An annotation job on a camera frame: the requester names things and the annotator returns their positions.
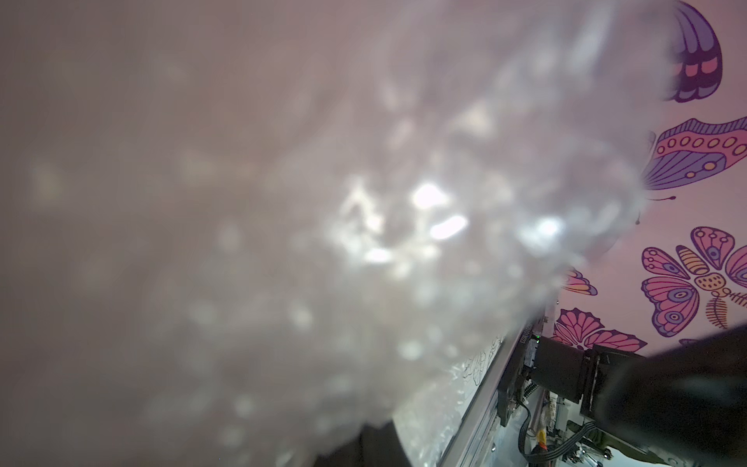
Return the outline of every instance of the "transparent plastic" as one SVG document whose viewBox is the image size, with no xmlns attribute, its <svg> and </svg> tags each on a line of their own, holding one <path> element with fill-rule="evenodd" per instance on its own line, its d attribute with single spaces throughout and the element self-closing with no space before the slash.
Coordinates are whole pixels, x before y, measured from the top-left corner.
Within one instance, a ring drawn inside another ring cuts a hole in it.
<svg viewBox="0 0 747 467">
<path fill-rule="evenodd" d="M 394 411 L 394 426 L 414 466 L 436 466 L 456 435 L 503 339 L 433 378 Z"/>
<path fill-rule="evenodd" d="M 3 8 L 9 465 L 300 465 L 638 214 L 657 1 Z"/>
</svg>

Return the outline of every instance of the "wall decal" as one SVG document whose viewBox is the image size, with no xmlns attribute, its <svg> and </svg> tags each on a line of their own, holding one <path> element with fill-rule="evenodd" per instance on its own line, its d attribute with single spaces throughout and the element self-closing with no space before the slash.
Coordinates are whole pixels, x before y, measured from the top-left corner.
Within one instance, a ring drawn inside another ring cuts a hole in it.
<svg viewBox="0 0 747 467">
<path fill-rule="evenodd" d="M 641 254 L 643 267 L 651 273 L 659 274 L 644 280 L 641 290 L 654 304 L 651 322 L 664 337 L 677 335 L 697 315 L 700 306 L 699 288 L 710 292 L 706 317 L 720 329 L 728 328 L 728 306 L 725 298 L 747 308 L 747 294 L 733 292 L 726 286 L 728 281 L 724 275 L 715 272 L 723 268 L 726 277 L 747 288 L 747 246 L 729 256 L 734 249 L 733 235 L 705 226 L 695 227 L 690 233 L 690 239 L 695 251 L 684 245 L 675 248 L 682 265 L 656 247 L 646 248 Z M 697 288 L 689 282 L 690 274 L 695 276 L 693 282 Z"/>
<path fill-rule="evenodd" d="M 502 338 L 495 338 L 490 345 L 490 348 L 486 348 L 476 356 L 470 358 L 462 372 L 462 378 L 465 380 L 472 380 L 476 387 L 479 386 L 483 381 L 485 372 L 488 371 L 488 366 L 492 363 L 493 358 L 502 343 Z"/>
<path fill-rule="evenodd" d="M 599 318 L 578 308 L 560 310 L 552 339 L 580 350 L 590 349 L 596 344 L 637 352 L 648 345 L 632 334 L 604 329 Z"/>
<path fill-rule="evenodd" d="M 647 190 L 667 190 L 714 176 L 747 155 L 747 117 L 708 124 L 691 118 L 659 136 L 643 170 Z"/>
<path fill-rule="evenodd" d="M 677 28 L 672 40 L 675 58 L 672 89 L 665 100 L 689 102 L 716 92 L 724 73 L 721 45 L 710 23 L 691 5 L 675 5 Z"/>
<path fill-rule="evenodd" d="M 597 289 L 589 280 L 583 276 L 575 267 L 568 271 L 568 277 L 565 280 L 563 288 L 567 291 L 576 292 L 584 295 L 596 295 Z"/>
</svg>

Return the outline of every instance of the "cable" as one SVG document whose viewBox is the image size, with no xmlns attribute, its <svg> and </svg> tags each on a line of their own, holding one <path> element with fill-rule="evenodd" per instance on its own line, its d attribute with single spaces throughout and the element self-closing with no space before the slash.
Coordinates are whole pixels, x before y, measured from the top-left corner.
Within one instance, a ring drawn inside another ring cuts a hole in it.
<svg viewBox="0 0 747 467">
<path fill-rule="evenodd" d="M 541 464 L 559 459 L 563 454 L 573 451 L 576 447 L 576 443 L 578 443 L 584 436 L 591 433 L 593 430 L 596 430 L 596 424 L 593 421 L 589 422 L 584 424 L 577 433 L 566 439 L 561 445 L 555 447 L 552 451 L 543 454 L 526 454 L 524 453 L 524 445 L 527 443 L 527 430 L 529 429 L 532 412 L 523 403 L 521 406 L 527 411 L 527 419 L 524 420 L 524 423 L 518 431 L 518 450 L 529 464 Z"/>
</svg>

